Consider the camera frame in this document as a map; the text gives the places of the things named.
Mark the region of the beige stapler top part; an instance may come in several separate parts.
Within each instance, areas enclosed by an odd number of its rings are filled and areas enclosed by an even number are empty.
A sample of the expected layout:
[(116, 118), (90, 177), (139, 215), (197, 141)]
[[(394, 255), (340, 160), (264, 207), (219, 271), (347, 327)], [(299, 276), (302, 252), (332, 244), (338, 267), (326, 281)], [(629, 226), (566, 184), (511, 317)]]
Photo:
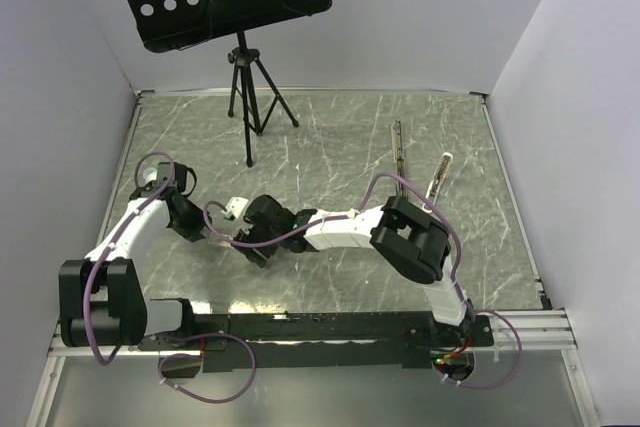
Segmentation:
[(453, 161), (453, 155), (450, 152), (444, 152), (439, 160), (434, 175), (429, 183), (425, 197), (432, 203), (436, 203), (436, 199), (446, 179), (448, 171)]

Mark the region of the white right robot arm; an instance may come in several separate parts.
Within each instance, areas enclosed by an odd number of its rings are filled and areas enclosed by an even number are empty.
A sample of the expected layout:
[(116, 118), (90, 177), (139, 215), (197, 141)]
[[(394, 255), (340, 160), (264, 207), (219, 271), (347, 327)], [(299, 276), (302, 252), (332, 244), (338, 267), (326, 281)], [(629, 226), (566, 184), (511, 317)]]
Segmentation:
[(458, 345), (470, 336), (468, 296), (453, 278), (451, 235), (446, 226), (410, 201), (391, 196), (361, 212), (304, 209), (296, 213), (269, 195), (233, 197), (225, 217), (238, 221), (238, 250), (264, 267), (280, 249), (300, 254), (329, 249), (373, 249), (402, 277), (420, 284), (438, 337)]

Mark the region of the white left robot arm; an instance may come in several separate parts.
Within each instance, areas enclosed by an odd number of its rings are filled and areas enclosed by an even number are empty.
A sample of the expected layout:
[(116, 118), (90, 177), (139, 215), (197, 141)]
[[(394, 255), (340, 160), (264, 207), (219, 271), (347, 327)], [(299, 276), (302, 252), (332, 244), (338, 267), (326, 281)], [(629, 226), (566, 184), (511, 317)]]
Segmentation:
[(147, 301), (136, 273), (161, 234), (172, 230), (195, 243), (205, 238), (200, 207), (190, 200), (195, 171), (164, 161), (145, 176), (107, 237), (58, 274), (61, 338), (67, 347), (135, 346), (159, 331), (177, 349), (192, 345), (198, 325), (186, 303)]

